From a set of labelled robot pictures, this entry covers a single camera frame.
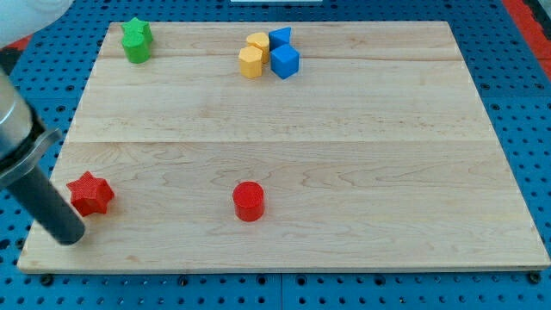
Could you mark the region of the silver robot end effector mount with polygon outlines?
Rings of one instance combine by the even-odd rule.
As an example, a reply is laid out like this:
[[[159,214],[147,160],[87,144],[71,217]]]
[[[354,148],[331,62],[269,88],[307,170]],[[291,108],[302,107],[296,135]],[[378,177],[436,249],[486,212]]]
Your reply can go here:
[[[1,70],[1,189],[34,169],[62,134],[48,129]]]

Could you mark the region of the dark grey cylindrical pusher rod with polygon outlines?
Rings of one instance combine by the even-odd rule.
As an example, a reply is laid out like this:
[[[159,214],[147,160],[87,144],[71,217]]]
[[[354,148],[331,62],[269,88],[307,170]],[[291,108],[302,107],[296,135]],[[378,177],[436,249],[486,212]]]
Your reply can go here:
[[[8,191],[59,244],[73,245],[84,236],[85,224],[38,167]]]

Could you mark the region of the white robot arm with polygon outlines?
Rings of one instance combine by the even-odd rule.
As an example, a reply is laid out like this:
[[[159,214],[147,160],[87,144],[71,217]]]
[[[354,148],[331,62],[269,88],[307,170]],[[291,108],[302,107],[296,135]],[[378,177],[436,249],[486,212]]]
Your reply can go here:
[[[6,47],[57,21],[72,0],[1,0],[1,47]],[[48,129],[1,71],[1,188],[7,189],[61,245],[77,243],[85,225],[67,204],[38,162],[61,139]]]

